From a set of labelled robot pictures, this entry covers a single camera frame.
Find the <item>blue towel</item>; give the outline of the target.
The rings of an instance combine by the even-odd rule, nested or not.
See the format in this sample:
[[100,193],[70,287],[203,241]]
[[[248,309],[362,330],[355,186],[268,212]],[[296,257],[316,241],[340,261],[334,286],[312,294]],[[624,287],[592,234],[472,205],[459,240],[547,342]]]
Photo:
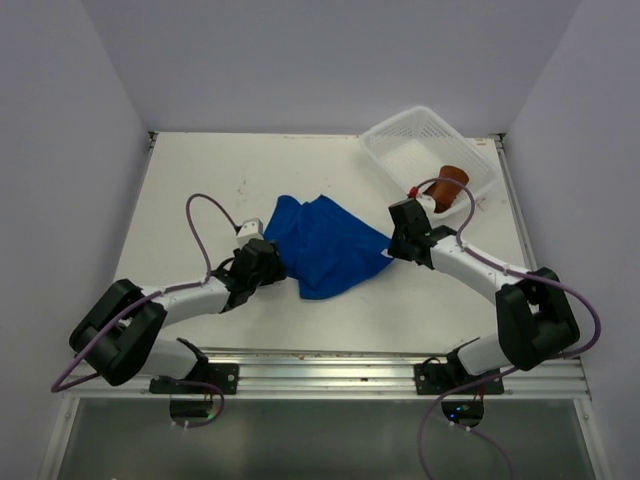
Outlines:
[[390,239],[327,196],[278,197],[264,237],[273,241],[303,300],[341,295],[385,270]]

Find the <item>aluminium front rail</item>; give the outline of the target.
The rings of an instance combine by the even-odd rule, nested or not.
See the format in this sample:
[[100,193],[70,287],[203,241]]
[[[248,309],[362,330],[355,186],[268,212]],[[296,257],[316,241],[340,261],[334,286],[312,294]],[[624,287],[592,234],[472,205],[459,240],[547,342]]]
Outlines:
[[[206,351],[216,366],[230,365],[231,399],[431,400],[439,393],[417,372],[417,354],[285,351]],[[589,387],[579,361],[554,360],[494,380],[480,393],[451,400],[585,400]]]

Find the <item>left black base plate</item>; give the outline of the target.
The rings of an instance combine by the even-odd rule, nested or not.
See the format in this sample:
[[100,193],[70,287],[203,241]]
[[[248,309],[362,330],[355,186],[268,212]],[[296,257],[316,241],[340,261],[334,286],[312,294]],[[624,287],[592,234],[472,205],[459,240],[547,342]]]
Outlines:
[[161,395],[210,394],[216,387],[223,395],[234,395],[240,379],[237,363],[207,363],[197,365],[186,379],[158,377],[151,380],[149,392]]

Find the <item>brown orange towel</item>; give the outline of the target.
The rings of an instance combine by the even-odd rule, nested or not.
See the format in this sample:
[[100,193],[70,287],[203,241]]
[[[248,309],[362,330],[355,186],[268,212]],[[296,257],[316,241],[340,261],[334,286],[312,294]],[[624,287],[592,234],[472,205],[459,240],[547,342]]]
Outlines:
[[425,194],[434,200],[435,212],[443,213],[451,207],[462,190],[460,185],[468,184],[469,176],[458,167],[444,165],[439,171],[438,178],[437,182],[426,189]]

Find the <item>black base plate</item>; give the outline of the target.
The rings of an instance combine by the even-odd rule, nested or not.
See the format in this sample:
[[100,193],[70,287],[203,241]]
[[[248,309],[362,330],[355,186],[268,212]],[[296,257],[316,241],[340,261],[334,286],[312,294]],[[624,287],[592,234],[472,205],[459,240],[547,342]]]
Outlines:
[[479,376],[470,375],[453,355],[431,356],[413,365],[413,380],[418,395],[441,395],[480,380],[483,380],[482,384],[467,387],[461,393],[501,395],[505,392],[503,381],[500,378],[488,380],[488,377],[499,373],[500,371],[496,369]]
[[210,394],[216,387],[223,395],[234,395],[240,379],[237,363],[207,363],[197,365],[186,379],[158,377],[151,380],[149,392],[161,395]]

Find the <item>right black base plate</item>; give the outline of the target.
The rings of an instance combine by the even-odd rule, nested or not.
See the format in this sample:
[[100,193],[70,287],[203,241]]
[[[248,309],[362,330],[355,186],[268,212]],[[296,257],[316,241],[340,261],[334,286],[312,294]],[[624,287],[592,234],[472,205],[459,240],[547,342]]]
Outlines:
[[503,381],[500,378],[488,380],[488,377],[499,373],[500,371],[496,369],[479,376],[470,375],[453,355],[431,356],[413,365],[413,380],[418,395],[441,395],[480,380],[483,380],[482,384],[467,387],[461,393],[501,395],[505,392]]

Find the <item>white plastic basket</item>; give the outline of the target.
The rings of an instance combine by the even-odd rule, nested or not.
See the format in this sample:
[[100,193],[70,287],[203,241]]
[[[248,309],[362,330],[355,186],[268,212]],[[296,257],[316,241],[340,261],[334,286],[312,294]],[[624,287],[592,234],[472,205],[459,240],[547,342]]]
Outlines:
[[495,162],[427,107],[413,107],[379,123],[360,136],[360,145],[405,194],[447,165],[468,175],[467,188],[476,200],[497,185]]

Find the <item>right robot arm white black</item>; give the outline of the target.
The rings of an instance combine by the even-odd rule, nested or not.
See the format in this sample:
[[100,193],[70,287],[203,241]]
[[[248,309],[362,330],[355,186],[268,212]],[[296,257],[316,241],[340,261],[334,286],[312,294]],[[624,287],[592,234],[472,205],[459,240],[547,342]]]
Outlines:
[[459,244],[455,230],[433,227],[415,199],[391,205],[389,213],[394,225],[391,257],[446,274],[495,307],[496,332],[447,355],[445,379],[451,389],[468,392],[482,375],[504,367],[529,371],[579,340],[565,292],[550,284],[558,281],[553,271],[531,273],[483,263]]

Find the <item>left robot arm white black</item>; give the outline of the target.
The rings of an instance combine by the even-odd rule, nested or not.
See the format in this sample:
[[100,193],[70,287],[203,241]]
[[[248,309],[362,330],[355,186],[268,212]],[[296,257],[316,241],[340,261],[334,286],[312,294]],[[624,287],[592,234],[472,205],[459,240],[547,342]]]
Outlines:
[[187,340],[161,340],[161,329],[227,313],[245,304],[258,288],[285,278],[276,245],[251,239],[206,281],[144,289],[118,280],[71,333],[74,362],[86,361],[111,386],[149,375],[172,378],[185,392],[197,392],[207,383],[206,356]]

